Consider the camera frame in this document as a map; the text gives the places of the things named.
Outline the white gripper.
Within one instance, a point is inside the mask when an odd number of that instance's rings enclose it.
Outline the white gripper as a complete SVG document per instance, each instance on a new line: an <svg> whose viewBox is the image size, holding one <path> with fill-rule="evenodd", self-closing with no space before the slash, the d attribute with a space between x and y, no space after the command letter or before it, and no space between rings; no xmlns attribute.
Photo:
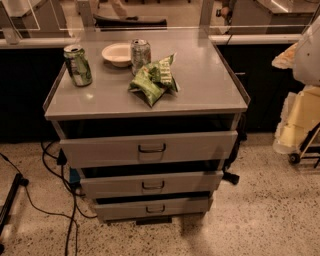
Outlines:
<svg viewBox="0 0 320 256"><path fill-rule="evenodd" d="M280 154L296 153L320 122L320 87L307 85L298 93L289 92L280 118L273 149Z"/></svg>

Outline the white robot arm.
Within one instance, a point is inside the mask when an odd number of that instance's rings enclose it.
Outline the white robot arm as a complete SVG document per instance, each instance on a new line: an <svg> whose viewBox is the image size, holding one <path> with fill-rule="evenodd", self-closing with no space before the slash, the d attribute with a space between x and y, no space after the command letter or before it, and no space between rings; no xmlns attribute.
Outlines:
<svg viewBox="0 0 320 256"><path fill-rule="evenodd" d="M294 79L304 85L298 93L288 93L273 142L277 153L297 153L320 122L320 17L298 42L275 57L272 65L291 69Z"/></svg>

